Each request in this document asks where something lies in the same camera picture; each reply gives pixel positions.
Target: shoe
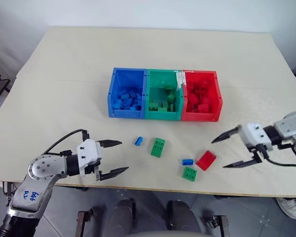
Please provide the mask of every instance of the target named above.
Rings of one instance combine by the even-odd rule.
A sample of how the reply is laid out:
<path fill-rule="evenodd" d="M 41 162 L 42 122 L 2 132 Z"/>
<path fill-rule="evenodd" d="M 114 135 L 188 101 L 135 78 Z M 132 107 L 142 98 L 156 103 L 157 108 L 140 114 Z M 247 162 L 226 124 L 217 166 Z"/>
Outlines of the shoe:
<path fill-rule="evenodd" d="M 296 202 L 294 199 L 286 200 L 285 198 L 277 197 L 276 201 L 286 215 L 296 220 Z"/>

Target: plastic storage bin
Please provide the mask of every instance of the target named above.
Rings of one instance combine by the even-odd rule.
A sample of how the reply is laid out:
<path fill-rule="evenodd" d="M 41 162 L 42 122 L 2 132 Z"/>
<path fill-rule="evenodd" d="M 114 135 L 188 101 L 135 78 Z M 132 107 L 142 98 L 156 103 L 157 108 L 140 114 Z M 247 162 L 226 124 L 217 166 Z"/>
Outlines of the plastic storage bin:
<path fill-rule="evenodd" d="M 147 70 L 146 119 L 181 119 L 184 103 L 183 88 L 177 90 L 176 72 Z"/>
<path fill-rule="evenodd" d="M 147 69 L 114 68 L 108 94 L 109 117 L 145 118 Z"/>
<path fill-rule="evenodd" d="M 222 95 L 214 71 L 184 71 L 182 120 L 218 121 Z"/>

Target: white sneaker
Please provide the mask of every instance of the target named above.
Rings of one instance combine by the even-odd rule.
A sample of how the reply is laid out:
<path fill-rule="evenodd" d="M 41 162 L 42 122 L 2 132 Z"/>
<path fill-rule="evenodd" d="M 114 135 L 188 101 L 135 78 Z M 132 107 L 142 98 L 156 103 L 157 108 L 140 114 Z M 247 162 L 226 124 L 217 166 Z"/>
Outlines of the white sneaker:
<path fill-rule="evenodd" d="M 291 217 L 292 219 L 296 220 L 296 202 L 295 200 L 286 200 L 285 198 L 282 197 L 277 197 L 276 201 L 282 211 Z"/>

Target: white wall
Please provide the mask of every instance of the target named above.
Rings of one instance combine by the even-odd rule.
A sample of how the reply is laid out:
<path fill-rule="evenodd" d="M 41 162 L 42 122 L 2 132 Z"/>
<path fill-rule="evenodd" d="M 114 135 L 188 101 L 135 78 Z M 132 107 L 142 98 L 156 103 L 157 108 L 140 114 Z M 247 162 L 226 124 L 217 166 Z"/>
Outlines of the white wall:
<path fill-rule="evenodd" d="M 296 0 L 0 0 L 0 73 L 14 78 L 53 25 L 271 32 L 296 68 Z"/>

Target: tabletop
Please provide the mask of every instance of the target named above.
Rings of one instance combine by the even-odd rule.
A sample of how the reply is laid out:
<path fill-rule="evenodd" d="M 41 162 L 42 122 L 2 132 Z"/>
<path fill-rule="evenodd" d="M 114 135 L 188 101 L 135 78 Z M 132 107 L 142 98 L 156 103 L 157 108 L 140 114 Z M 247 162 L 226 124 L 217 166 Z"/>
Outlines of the tabletop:
<path fill-rule="evenodd" d="M 216 71 L 223 98 L 218 122 L 109 118 L 107 93 L 114 67 Z M 296 197 L 296 168 L 266 161 L 223 168 L 250 154 L 238 136 L 211 144 L 222 132 L 249 121 L 272 125 L 296 111 L 296 79 L 270 34 L 187 30 L 53 27 L 17 75 L 0 109 L 0 180 L 21 182 L 29 162 L 60 137 L 78 128 L 94 140 L 123 144 L 103 150 L 103 172 L 129 166 L 118 177 L 93 174 L 58 185 L 119 187 L 204 194 Z M 139 147 L 138 136 L 144 137 Z M 150 155 L 155 137 L 166 140 L 161 158 Z M 79 145 L 81 137 L 58 151 Z M 198 160 L 206 150 L 217 159 L 182 178 L 181 160 Z M 270 153 L 296 163 L 291 151 Z"/>

